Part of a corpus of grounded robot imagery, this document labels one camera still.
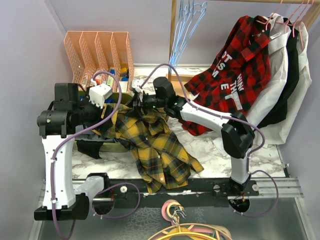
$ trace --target white marble pattern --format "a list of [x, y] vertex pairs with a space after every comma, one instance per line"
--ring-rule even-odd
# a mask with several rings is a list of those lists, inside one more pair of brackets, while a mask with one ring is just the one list
[[[153, 68], [135, 68], [134, 81], [145, 80]], [[206, 68], [178, 68], [179, 74], [196, 75]], [[167, 68], [159, 68], [150, 81], [144, 86], [147, 93], [154, 93], [152, 81], [157, 77], [166, 76]], [[215, 132], [207, 132], [201, 136], [193, 136], [181, 127], [176, 119], [170, 118], [168, 125], [175, 132], [185, 149], [204, 167], [200, 173], [191, 173], [191, 178], [225, 178], [231, 174], [230, 157], [223, 156], [213, 144], [218, 136]], [[135, 160], [129, 152], [110, 153], [101, 152], [102, 159], [93, 159], [78, 151], [73, 152], [72, 176], [75, 179], [84, 179], [89, 173], [108, 173], [112, 179], [140, 179]], [[250, 157], [250, 171], [264, 170], [273, 177], [284, 177], [283, 165], [280, 160], [277, 146], [268, 145], [254, 152]], [[255, 177], [264, 177], [257, 173]]]

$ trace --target yellow flannel shirt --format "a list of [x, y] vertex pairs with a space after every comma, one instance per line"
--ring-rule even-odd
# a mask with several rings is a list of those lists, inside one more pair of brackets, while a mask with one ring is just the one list
[[132, 153], [149, 193], [157, 192], [161, 186], [166, 189], [186, 186], [190, 169], [197, 173], [204, 169], [169, 129], [165, 113], [149, 110], [141, 120], [126, 117], [128, 110], [129, 107], [120, 105], [111, 118], [113, 126], [104, 136], [118, 139]]

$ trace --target bolt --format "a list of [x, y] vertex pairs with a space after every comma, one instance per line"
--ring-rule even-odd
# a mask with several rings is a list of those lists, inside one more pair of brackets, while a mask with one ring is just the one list
[[216, 193], [219, 193], [219, 192], [220, 192], [220, 186], [219, 186], [219, 185], [214, 185], [214, 186], [213, 186], [213, 190], [214, 190]]
[[257, 191], [259, 191], [259, 186], [257, 184], [253, 184], [252, 189], [253, 189], [253, 191], [257, 192]]

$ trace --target red flannel shirt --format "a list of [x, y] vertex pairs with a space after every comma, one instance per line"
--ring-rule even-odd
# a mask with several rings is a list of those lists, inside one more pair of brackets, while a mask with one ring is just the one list
[[[224, 113], [250, 109], [271, 78], [269, 64], [270, 27], [258, 23], [264, 18], [243, 16], [233, 27], [212, 66], [194, 76], [184, 86], [195, 103]], [[211, 129], [181, 121], [183, 128], [197, 136]]]

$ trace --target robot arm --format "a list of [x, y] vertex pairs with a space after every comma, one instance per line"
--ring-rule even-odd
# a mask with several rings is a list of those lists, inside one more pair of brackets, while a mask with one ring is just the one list
[[[132, 107], [132, 117], [139, 118], [141, 109], [164, 108], [172, 118], [190, 121], [208, 127], [220, 133], [223, 146], [231, 156], [232, 173], [229, 179], [229, 188], [235, 195], [244, 192], [250, 180], [247, 166], [247, 154], [250, 150], [254, 133], [247, 125], [233, 120], [212, 116], [200, 111], [206, 109], [220, 116], [238, 118], [246, 121], [241, 112], [235, 114], [217, 112], [203, 106], [192, 107], [186, 99], [177, 96], [172, 84], [165, 77], [158, 77], [153, 82], [154, 95], [145, 94], [138, 86], [133, 86], [135, 92], [129, 107]], [[78, 84], [57, 83], [54, 87], [55, 100], [53, 110], [48, 109], [37, 119], [39, 134], [45, 150], [46, 184], [42, 207], [34, 212], [34, 219], [52, 220], [52, 203], [55, 201], [58, 220], [84, 220], [90, 209], [90, 202], [102, 190], [110, 186], [106, 173], [90, 174], [86, 181], [74, 190], [72, 184], [72, 148], [74, 139], [68, 141], [56, 156], [55, 171], [52, 171], [52, 153], [55, 148], [68, 136], [76, 133], [76, 126], [92, 126], [101, 120], [105, 100], [112, 94], [112, 89], [106, 84], [97, 85], [89, 89], [88, 97], [79, 98]], [[100, 126], [108, 129], [108, 122]], [[51, 198], [51, 182], [55, 182], [55, 200]]]
[[244, 192], [250, 180], [247, 155], [250, 151], [255, 134], [251, 127], [234, 120], [228, 120], [203, 112], [205, 109], [219, 116], [232, 117], [247, 121], [241, 112], [234, 114], [215, 111], [192, 102], [194, 108], [184, 97], [177, 96], [171, 82], [166, 77], [158, 77], [153, 81], [155, 94], [148, 95], [141, 91], [137, 85], [132, 86], [135, 96], [132, 106], [147, 109], [164, 108], [172, 118], [193, 122], [205, 126], [221, 135], [224, 150], [231, 156], [230, 189], [236, 195]]
[[106, 173], [93, 173], [74, 190], [72, 183], [72, 149], [74, 138], [64, 144], [56, 156], [55, 171], [51, 172], [52, 154], [55, 148], [68, 136], [76, 133], [76, 126], [92, 126], [101, 120], [105, 100], [112, 89], [101, 84], [89, 89], [88, 97], [80, 99], [78, 84], [57, 83], [54, 86], [55, 99], [48, 110], [37, 119], [39, 135], [45, 151], [45, 194], [42, 207], [34, 212], [38, 221], [52, 220], [51, 181], [55, 182], [55, 209], [58, 220], [84, 220], [87, 218], [90, 202], [103, 189], [110, 186]]

